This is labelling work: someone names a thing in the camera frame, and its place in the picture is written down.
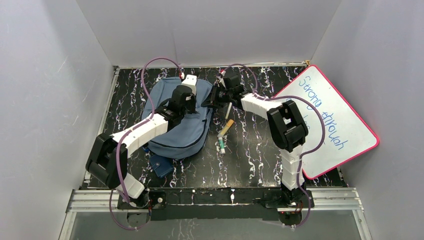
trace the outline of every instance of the gray wall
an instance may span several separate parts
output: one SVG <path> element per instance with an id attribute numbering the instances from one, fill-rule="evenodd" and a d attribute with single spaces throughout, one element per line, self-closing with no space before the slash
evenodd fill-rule
<path id="1" fill-rule="evenodd" d="M 343 0 L 312 58 L 380 137 L 342 166 L 375 240 L 423 239 L 424 1 Z"/>
<path id="2" fill-rule="evenodd" d="M 112 65 L 74 0 L 0 3 L 0 239 L 57 239 Z"/>
<path id="3" fill-rule="evenodd" d="M 341 0 L 77 2 L 111 63 L 140 67 L 309 60 Z"/>

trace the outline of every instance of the small tube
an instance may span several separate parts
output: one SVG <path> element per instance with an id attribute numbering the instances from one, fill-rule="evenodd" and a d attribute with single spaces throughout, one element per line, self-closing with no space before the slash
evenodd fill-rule
<path id="1" fill-rule="evenodd" d="M 219 151 L 220 151 L 221 155 L 224 155 L 225 154 L 225 146 L 224 146 L 224 141 L 223 141 L 222 136 L 218 137 L 218 142 L 219 142 Z"/>

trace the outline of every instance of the pink whiteboard frame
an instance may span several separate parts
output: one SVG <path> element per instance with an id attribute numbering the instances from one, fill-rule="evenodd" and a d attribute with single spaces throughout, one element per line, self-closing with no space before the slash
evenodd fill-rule
<path id="1" fill-rule="evenodd" d="M 373 148 L 375 148 L 375 147 L 377 147 L 377 145 L 380 143 L 380 139 L 379 139 L 379 137 L 373 132 L 373 130 L 371 130 L 371 128 L 365 123 L 365 121 L 362 119 L 362 117 L 361 116 L 359 116 L 359 114 L 354 110 L 354 108 L 348 103 L 348 101 L 346 101 L 346 99 L 340 94 L 340 92 L 339 92 L 339 90 L 337 90 L 337 88 L 335 88 L 334 87 L 334 85 L 331 83 L 331 81 L 324 75 L 324 73 L 321 71 L 321 69 L 319 69 L 316 65 L 310 65 L 310 66 L 308 66 L 304 71 L 306 71 L 307 69 L 309 69 L 309 68 L 311 68 L 311 67 L 314 67 L 314 68 L 316 68 L 318 71 L 319 71 L 319 73 L 321 73 L 321 75 L 327 80 L 327 82 L 332 86 L 332 88 L 338 93 L 338 95 L 341 97 L 341 99 L 343 99 L 343 101 L 349 106 L 349 108 L 355 113 L 355 115 L 362 121 L 362 123 L 366 126 L 366 128 L 372 133 L 372 135 L 376 138 L 376 140 L 377 140 L 377 142 L 375 143 L 375 145 L 374 146 L 372 146 L 372 147 L 370 147 L 370 148 L 368 148 L 368 149 L 365 149 L 364 151 L 362 151 L 362 152 L 360 152 L 360 153 L 358 153 L 358 154 L 356 154 L 355 156 L 353 156 L 353 157 L 351 157 L 351 158 L 349 158 L 349 159 L 347 159 L 347 160 L 345 160 L 345 161 L 343 161 L 342 163 L 340 163 L 340 164 L 338 164 L 338 165 L 336 165 L 336 166 L 334 166 L 334 167 L 332 167 L 332 168 L 330 168 L 330 169 L 328 169 L 328 170 L 326 170 L 326 171 L 324 171 L 324 172 L 322 172 L 322 173 L 320 173 L 320 174 L 318 174 L 318 175 L 316 175 L 316 176 L 308 176 L 306 173 L 305 173 L 305 171 L 303 171 L 303 173 L 305 174 L 305 176 L 308 178 L 308 179 L 315 179 L 315 178 L 317 178 L 317 177 L 319 177 L 319 176 L 321 176 L 321 175 L 323 175 L 323 174 L 326 174 L 326 173 L 328 173 L 329 171 L 331 171 L 331 170 L 333 170 L 333 169 L 335 169 L 335 168 L 337 168 L 337 167 L 339 167 L 339 166 L 341 166 L 341 165 L 343 165 L 344 163 L 346 163 L 346 162 L 348 162 L 348 161 L 350 161 L 350 160 L 352 160 L 352 159 L 354 159 L 354 158 L 356 158 L 357 156 L 359 156 L 359 155 L 361 155 L 361 154 L 363 154 L 363 153 L 365 153 L 365 152 L 368 152 L 369 150 L 371 150 L 371 149 L 373 149 Z M 287 84 L 287 86 L 289 86 L 290 84 L 292 84 L 294 81 L 296 81 L 296 79 L 298 79 L 298 77 L 300 77 L 301 75 L 302 75 L 302 73 L 304 72 L 304 71 L 302 71 L 299 75 L 297 75 L 297 77 L 295 77 L 294 79 L 293 79 L 293 81 L 291 81 L 289 84 Z M 284 89 L 286 89 L 287 88 L 287 86 L 285 86 L 281 91 L 279 91 L 275 96 L 277 96 L 278 94 L 280 94 Z"/>

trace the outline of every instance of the black marbled floor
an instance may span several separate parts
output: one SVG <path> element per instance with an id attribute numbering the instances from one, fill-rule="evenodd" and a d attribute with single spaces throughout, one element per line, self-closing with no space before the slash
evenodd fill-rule
<path id="1" fill-rule="evenodd" d="M 304 66 L 252 67 L 258 78 L 257 91 L 272 97 L 305 69 Z M 219 67 L 186 68 L 186 73 L 199 72 L 199 78 L 214 83 Z M 239 73 L 246 89 L 254 81 L 249 72 L 234 67 L 228 71 Z M 146 85 L 149 91 L 162 78 L 176 76 L 175 68 L 147 70 Z M 141 69 L 121 69 L 114 89 L 104 132 L 120 132 L 141 121 L 146 102 L 141 86 Z M 185 159 L 174 160 L 174 171 L 166 178 L 158 178 L 149 166 L 149 154 L 142 149 L 128 160 L 128 171 L 148 187 L 275 187 L 279 186 L 282 166 L 280 152 L 271 138 L 268 123 L 260 116 L 233 108 L 230 118 L 234 125 L 225 138 L 226 154 L 219 154 L 217 135 L 226 124 L 225 109 L 215 113 L 202 150 Z M 345 187 L 341 173 L 334 169 L 316 179 L 306 179 L 308 186 Z M 102 188 L 91 178 L 88 188 Z"/>

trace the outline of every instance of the marker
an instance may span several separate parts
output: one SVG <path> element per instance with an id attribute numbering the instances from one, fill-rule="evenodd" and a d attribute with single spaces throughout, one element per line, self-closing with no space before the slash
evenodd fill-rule
<path id="1" fill-rule="evenodd" d="M 233 125 L 234 120 L 230 119 L 228 120 L 228 122 L 226 123 L 226 125 L 224 126 L 224 128 L 221 130 L 221 132 L 218 134 L 218 142 L 219 142 L 219 151 L 222 155 L 225 154 L 225 145 L 224 145 L 224 140 L 223 140 L 223 136 L 227 133 L 227 131 L 231 128 L 231 126 Z"/>

